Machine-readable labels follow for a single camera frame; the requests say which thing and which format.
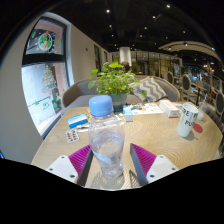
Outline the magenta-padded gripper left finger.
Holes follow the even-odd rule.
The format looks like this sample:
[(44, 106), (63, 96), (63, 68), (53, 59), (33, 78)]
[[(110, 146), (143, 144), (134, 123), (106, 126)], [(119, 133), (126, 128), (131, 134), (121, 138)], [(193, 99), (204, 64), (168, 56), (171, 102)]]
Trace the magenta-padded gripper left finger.
[(70, 156), (59, 156), (48, 168), (47, 171), (66, 179), (79, 186), (84, 186), (87, 181), (93, 153), (87, 145)]

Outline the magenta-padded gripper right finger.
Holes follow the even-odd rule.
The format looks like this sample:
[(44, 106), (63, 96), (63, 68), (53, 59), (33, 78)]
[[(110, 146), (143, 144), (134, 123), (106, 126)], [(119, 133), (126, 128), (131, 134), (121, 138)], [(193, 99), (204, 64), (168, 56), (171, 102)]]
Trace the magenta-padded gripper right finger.
[(165, 155), (156, 156), (133, 143), (130, 144), (130, 155), (141, 186), (178, 171), (178, 168)]

